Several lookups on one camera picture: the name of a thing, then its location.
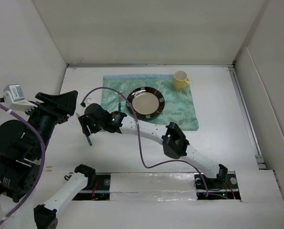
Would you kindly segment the yellow ceramic mug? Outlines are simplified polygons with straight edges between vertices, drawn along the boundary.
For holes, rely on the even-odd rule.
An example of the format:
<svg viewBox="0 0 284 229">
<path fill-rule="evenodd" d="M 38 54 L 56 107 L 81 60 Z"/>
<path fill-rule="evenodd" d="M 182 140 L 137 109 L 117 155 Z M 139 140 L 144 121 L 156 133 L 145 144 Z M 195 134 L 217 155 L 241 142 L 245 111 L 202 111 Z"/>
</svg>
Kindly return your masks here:
<svg viewBox="0 0 284 229">
<path fill-rule="evenodd" d="M 190 87 L 188 75 L 184 71 L 176 71 L 173 75 L 173 87 L 175 90 L 182 90 Z"/>
</svg>

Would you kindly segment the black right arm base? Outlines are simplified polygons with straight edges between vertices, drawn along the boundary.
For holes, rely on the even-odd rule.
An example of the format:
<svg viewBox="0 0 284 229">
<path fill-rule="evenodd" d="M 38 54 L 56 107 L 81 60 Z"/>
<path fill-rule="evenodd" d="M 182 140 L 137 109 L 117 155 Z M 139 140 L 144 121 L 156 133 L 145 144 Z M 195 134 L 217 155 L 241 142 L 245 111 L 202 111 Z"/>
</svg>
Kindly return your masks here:
<svg viewBox="0 0 284 229">
<path fill-rule="evenodd" d="M 197 200 L 241 200 L 237 177 L 234 171 L 228 172 L 226 181 L 210 181 L 204 175 L 194 173 L 194 187 Z"/>
</svg>

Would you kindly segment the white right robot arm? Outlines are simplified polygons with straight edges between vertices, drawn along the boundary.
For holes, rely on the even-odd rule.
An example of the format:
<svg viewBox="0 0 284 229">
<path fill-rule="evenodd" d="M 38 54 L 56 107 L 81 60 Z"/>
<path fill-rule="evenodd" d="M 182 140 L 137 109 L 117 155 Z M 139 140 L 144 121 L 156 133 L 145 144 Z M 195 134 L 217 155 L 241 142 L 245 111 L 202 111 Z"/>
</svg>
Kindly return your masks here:
<svg viewBox="0 0 284 229">
<path fill-rule="evenodd" d="M 89 112 L 78 116 L 83 134 L 89 137 L 99 131 L 137 135 L 163 146 L 164 154 L 172 159 L 183 160 L 209 179 L 212 186 L 220 188 L 227 182 L 228 169 L 199 151 L 197 151 L 186 139 L 179 126 L 171 122 L 169 125 L 156 125 L 144 121 L 135 120 L 122 112 Z"/>
</svg>

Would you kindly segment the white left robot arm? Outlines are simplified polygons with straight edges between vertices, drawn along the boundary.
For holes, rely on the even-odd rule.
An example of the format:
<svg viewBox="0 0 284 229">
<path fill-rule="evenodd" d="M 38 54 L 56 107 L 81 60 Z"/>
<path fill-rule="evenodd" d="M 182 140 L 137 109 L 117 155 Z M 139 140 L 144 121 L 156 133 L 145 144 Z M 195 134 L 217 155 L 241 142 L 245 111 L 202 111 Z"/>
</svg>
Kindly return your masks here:
<svg viewBox="0 0 284 229">
<path fill-rule="evenodd" d="M 77 97 L 77 91 L 38 93 L 37 101 L 29 102 L 15 86 L 4 90 L 0 108 L 13 116 L 0 126 L 0 223 L 6 228 L 54 229 L 73 198 L 95 185 L 95 170 L 81 164 L 53 197 L 33 203 L 54 128 L 73 116 Z"/>
</svg>

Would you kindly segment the green handled steak knife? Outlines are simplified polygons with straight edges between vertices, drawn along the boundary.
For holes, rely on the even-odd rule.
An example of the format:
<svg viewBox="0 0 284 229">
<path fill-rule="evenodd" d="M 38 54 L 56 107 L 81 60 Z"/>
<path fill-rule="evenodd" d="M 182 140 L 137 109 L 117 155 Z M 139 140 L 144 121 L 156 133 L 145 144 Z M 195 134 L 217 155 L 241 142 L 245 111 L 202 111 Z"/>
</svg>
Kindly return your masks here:
<svg viewBox="0 0 284 229">
<path fill-rule="evenodd" d="M 77 118 L 78 118 L 78 121 L 81 125 L 81 128 L 82 128 L 82 132 L 83 134 L 85 135 L 87 141 L 88 141 L 88 144 L 89 146 L 92 146 L 92 142 L 91 142 L 91 139 L 90 139 L 90 131 L 88 129 L 88 125 L 87 125 L 87 118 L 85 117 L 85 115 L 79 115 L 77 112 L 75 113 Z"/>
</svg>

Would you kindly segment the dark rimmed cream plate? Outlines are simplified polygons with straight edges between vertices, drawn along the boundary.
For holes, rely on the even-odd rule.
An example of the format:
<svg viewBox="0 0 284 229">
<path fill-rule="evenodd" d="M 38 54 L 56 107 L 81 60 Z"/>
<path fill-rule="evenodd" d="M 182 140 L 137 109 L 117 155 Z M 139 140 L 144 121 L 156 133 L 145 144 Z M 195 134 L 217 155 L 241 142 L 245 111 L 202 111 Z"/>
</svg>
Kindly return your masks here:
<svg viewBox="0 0 284 229">
<path fill-rule="evenodd" d="M 152 120 L 162 114 L 165 107 L 163 94 L 153 87 L 139 87 L 127 96 L 127 109 L 134 116 L 134 112 L 139 120 Z"/>
</svg>

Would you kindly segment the green patterned cloth placemat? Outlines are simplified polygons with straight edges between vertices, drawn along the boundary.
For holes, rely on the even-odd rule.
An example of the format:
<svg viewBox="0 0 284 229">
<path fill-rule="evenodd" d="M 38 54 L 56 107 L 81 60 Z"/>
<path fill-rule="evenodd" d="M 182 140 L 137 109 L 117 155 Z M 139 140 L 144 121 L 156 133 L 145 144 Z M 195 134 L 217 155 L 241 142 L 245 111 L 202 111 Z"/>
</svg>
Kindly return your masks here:
<svg viewBox="0 0 284 229">
<path fill-rule="evenodd" d="M 182 131 L 197 131 L 197 120 L 190 88 L 176 91 L 172 74 L 125 74 L 103 76 L 103 86 L 121 91 L 124 96 L 142 86 L 152 87 L 162 93 L 165 107 L 162 113 L 148 122 L 158 125 L 176 123 Z"/>
</svg>

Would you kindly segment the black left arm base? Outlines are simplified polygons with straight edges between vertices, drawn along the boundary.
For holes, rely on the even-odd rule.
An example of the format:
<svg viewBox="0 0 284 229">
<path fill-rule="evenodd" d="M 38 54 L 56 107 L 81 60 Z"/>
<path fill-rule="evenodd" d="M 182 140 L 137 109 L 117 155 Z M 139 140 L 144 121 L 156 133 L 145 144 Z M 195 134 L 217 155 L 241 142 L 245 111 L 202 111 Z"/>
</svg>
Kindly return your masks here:
<svg viewBox="0 0 284 229">
<path fill-rule="evenodd" d="M 110 200 L 110 173 L 97 173 L 92 187 L 82 189 L 74 198 L 75 201 L 106 201 Z"/>
</svg>

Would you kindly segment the green handled silver fork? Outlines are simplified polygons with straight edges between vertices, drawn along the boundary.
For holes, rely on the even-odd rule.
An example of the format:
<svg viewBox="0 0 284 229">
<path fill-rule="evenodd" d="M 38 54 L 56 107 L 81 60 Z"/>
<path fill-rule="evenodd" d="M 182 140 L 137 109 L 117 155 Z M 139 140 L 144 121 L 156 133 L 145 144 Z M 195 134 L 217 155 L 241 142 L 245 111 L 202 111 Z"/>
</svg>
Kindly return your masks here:
<svg viewBox="0 0 284 229">
<path fill-rule="evenodd" d="M 122 90 L 118 90 L 118 111 L 121 112 L 121 103 L 122 103 Z"/>
</svg>

